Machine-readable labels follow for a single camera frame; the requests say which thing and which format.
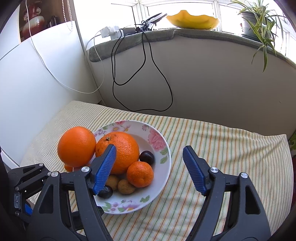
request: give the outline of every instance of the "potted plant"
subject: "potted plant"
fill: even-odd
[[[272,49],[276,56],[276,51],[274,49],[275,46],[275,36],[277,36],[276,32],[272,32],[272,28],[274,25],[276,27],[281,29],[281,36],[283,39],[283,27],[281,24],[281,19],[277,14],[270,14],[271,11],[274,10],[267,10],[266,7],[268,4],[263,5],[264,0],[257,0],[256,2],[250,3],[249,1],[246,1],[247,4],[242,3],[238,0],[231,0],[230,4],[239,4],[243,8],[239,11],[239,14],[242,16],[244,22],[243,24],[243,30],[244,35],[246,37],[250,36],[250,39],[260,41],[263,45],[261,45],[258,50],[255,52],[253,56],[253,60],[255,55],[258,53],[259,50],[263,51],[264,56],[264,68],[263,72],[266,69],[267,65],[267,51],[268,47]]]

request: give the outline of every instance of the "silver screw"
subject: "silver screw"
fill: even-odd
[[[89,167],[83,167],[83,168],[81,168],[81,171],[82,172],[88,172],[89,171]]]
[[[59,173],[58,173],[57,171],[54,171],[54,172],[51,173],[51,176],[52,176],[52,177],[56,177],[58,174],[59,174]]]
[[[210,171],[213,172],[213,173],[217,173],[219,171],[219,169],[216,168],[216,167],[211,167]]]
[[[242,173],[241,173],[241,177],[242,177],[242,178],[248,178],[248,174],[245,173],[245,172],[242,172]]]

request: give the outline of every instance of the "kiwi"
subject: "kiwi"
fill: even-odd
[[[110,175],[105,185],[111,187],[113,191],[116,191],[119,180],[120,180],[119,177],[115,175]]]
[[[126,179],[120,180],[117,185],[117,188],[121,194],[125,195],[132,194],[136,190],[136,187],[131,185]]]

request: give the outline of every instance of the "black cable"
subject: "black cable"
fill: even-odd
[[[147,28],[147,21],[142,21],[142,24],[145,26],[145,28]],[[118,84],[116,81],[115,81],[115,77],[116,77],[116,69],[115,69],[115,64],[116,64],[116,61],[115,61],[115,55],[116,55],[116,52],[117,52],[117,49],[118,49],[118,47],[119,47],[119,45],[121,44],[121,42],[123,41],[123,39],[125,38],[125,36],[123,36],[123,38],[122,38],[122,40],[119,42],[119,40],[121,39],[121,37],[122,37],[122,32],[121,32],[121,30],[120,30],[120,37],[119,37],[119,39],[116,41],[116,43],[115,43],[115,45],[113,46],[113,48],[112,48],[112,51],[111,51],[111,65],[112,65],[112,77],[113,77],[113,85],[112,85],[112,93],[113,93],[113,96],[114,96],[114,98],[123,106],[123,107],[125,107],[126,109],[128,109],[129,111],[133,111],[133,112],[137,112],[137,111],[143,111],[143,110],[154,110],[154,111],[157,111],[157,112],[164,112],[164,111],[166,111],[166,110],[168,110],[171,106],[172,106],[172,104],[173,104],[173,93],[172,93],[172,90],[171,90],[171,88],[170,88],[170,85],[169,85],[169,83],[168,83],[168,81],[167,81],[167,79],[166,79],[166,77],[164,76],[164,74],[161,72],[161,70],[158,68],[158,66],[156,65],[156,63],[155,63],[155,61],[154,61],[154,59],[153,59],[153,55],[152,55],[152,49],[151,49],[151,44],[150,44],[150,41],[149,41],[149,39],[148,39],[148,37],[147,37],[147,35],[145,34],[145,32],[143,31],[143,29],[142,28],[140,28],[141,29],[141,31],[142,31],[142,47],[143,47],[143,53],[144,53],[144,62],[143,62],[143,64],[141,65],[141,67],[126,81],[126,82],[124,82],[123,84]],[[169,107],[167,107],[166,109],[164,109],[164,110],[156,110],[156,109],[140,109],[140,110],[131,110],[131,109],[129,109],[129,108],[127,108],[123,103],[121,103],[117,98],[116,98],[116,96],[115,96],[115,94],[114,94],[114,83],[116,84],[116,85],[118,85],[118,86],[123,86],[123,85],[125,85],[125,84],[127,84],[142,68],[143,68],[143,66],[144,66],[144,64],[146,63],[146,52],[145,52],[145,47],[144,47],[144,39],[143,39],[143,35],[145,35],[145,38],[147,39],[147,42],[148,42],[148,44],[149,44],[149,48],[150,48],[150,54],[151,54],[151,59],[152,59],[152,62],[153,62],[153,64],[155,65],[155,67],[157,68],[157,70],[161,73],[161,75],[163,76],[163,78],[165,79],[165,81],[166,81],[166,83],[167,83],[167,85],[168,85],[168,87],[169,87],[169,89],[170,89],[170,95],[171,95],[171,104],[169,105]],[[114,48],[115,48],[115,46],[116,46],[116,44],[119,42],[119,44],[118,44],[118,46],[117,46],[117,48],[115,49],[115,52],[114,52],[114,68],[113,68],[113,51],[114,51]]]

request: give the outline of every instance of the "spider plant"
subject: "spider plant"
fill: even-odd
[[[282,39],[284,36],[283,27],[281,24],[280,16],[277,14],[271,14],[272,11],[275,12],[275,10],[267,10],[266,7],[268,4],[263,5],[264,0],[257,0],[254,2],[249,2],[248,0],[245,0],[244,3],[238,0],[231,0],[230,4],[239,4],[243,8],[239,11],[239,14],[242,12],[252,12],[257,20],[257,23],[254,25],[251,21],[244,18],[248,24],[250,25],[251,29],[253,30],[254,34],[257,36],[257,38],[261,41],[262,45],[257,49],[255,54],[253,55],[252,64],[255,55],[258,53],[259,50],[263,50],[263,57],[264,57],[264,68],[263,72],[266,69],[267,66],[267,47],[269,46],[272,48],[272,51],[274,52],[276,56],[276,50],[275,47],[275,36],[276,32],[273,33],[271,30],[274,25],[276,27],[280,28],[281,30],[281,36]]]

